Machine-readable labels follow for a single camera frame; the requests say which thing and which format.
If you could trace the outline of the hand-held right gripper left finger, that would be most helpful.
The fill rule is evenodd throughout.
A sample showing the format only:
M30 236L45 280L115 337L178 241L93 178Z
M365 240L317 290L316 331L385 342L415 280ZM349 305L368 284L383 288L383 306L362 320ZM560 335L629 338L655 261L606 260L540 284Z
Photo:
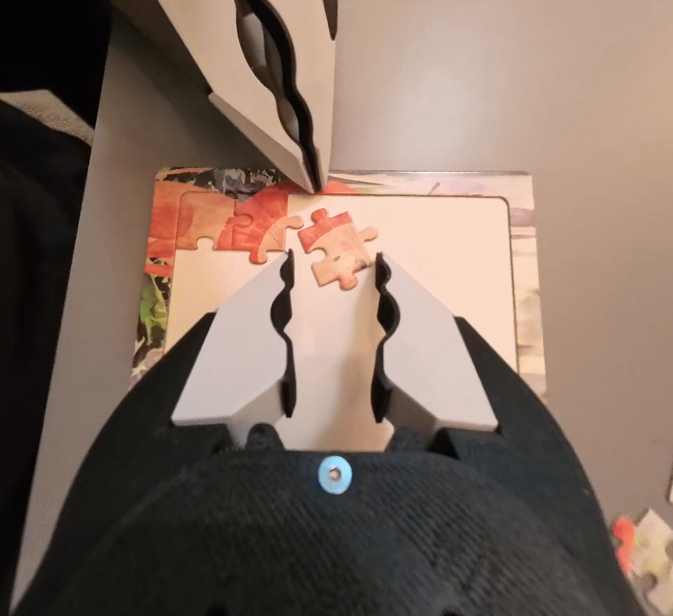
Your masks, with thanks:
M289 250L218 306L173 409L173 425L222 424L235 444L245 444L257 424L292 417L297 380L285 329L294 284Z

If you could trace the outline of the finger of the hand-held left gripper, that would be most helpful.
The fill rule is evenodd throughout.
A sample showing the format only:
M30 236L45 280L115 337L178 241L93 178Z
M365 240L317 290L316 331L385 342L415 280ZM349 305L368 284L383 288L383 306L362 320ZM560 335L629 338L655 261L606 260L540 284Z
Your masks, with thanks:
M286 177L307 190L299 125L260 0L157 0L210 87L210 102Z
M282 88L299 125L307 190L323 191L332 154L335 42L324 0L260 0L281 56Z

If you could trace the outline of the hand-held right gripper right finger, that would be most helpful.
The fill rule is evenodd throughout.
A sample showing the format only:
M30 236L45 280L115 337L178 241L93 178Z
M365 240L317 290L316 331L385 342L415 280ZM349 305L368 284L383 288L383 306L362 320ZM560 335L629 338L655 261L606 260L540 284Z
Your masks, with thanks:
M378 424L418 432L493 432L498 421L454 314L388 254L375 258L371 407Z

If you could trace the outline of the jigsaw puzzle frame board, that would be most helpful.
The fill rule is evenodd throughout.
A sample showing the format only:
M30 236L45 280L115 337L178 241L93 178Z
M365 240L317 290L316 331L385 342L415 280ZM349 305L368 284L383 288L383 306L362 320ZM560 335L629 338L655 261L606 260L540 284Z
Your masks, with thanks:
M324 356L338 367L353 357L355 380L368 386L374 363L378 293L374 268L358 272L354 289L337 282L319 287L299 230L285 232L285 251L250 263L231 247L234 215L214 245L175 248L178 205L191 191L216 191L244 201L268 185L294 186L289 215L312 225L311 214L349 212L358 230L375 227L367 242L372 259L382 251L433 296L464 317L539 396L546 393L543 329L532 178L497 173L340 173L321 196L305 195L273 169L173 167L155 176L145 275L129 388L207 311L232 297L281 254L293 250L295 288L290 334L298 359Z

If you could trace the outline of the red fan-patterned jigsaw piece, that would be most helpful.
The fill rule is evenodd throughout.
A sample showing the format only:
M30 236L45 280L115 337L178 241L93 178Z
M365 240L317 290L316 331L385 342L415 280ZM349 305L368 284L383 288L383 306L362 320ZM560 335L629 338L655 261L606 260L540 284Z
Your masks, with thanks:
M232 226L231 249L247 251L253 264L266 263L268 252L285 251L285 232L288 228L299 230L304 219L289 215L289 196L297 193L294 186L268 185L244 201L237 201L233 209L235 217L249 218L247 225Z

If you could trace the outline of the orange corner jigsaw piece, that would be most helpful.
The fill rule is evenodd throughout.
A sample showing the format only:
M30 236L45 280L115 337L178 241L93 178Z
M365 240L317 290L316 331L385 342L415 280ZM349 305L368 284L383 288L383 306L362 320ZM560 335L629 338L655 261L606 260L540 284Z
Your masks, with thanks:
M216 191L191 191L181 196L176 228L177 250L195 250L199 239L214 245L233 216L236 200Z

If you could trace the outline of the pile of jigsaw puzzle pieces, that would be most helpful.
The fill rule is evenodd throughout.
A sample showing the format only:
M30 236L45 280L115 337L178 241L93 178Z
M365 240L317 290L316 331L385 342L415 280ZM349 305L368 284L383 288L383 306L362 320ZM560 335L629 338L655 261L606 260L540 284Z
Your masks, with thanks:
M618 563L647 615L672 614L672 528L652 508L611 527Z

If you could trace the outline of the person's black clothing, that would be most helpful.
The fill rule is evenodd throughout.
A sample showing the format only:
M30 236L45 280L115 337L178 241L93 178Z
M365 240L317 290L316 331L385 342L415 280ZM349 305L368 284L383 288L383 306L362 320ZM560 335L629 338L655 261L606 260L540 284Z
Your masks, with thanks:
M1 0L1 92L95 128L108 0ZM1 614L20 554L91 149L1 102Z

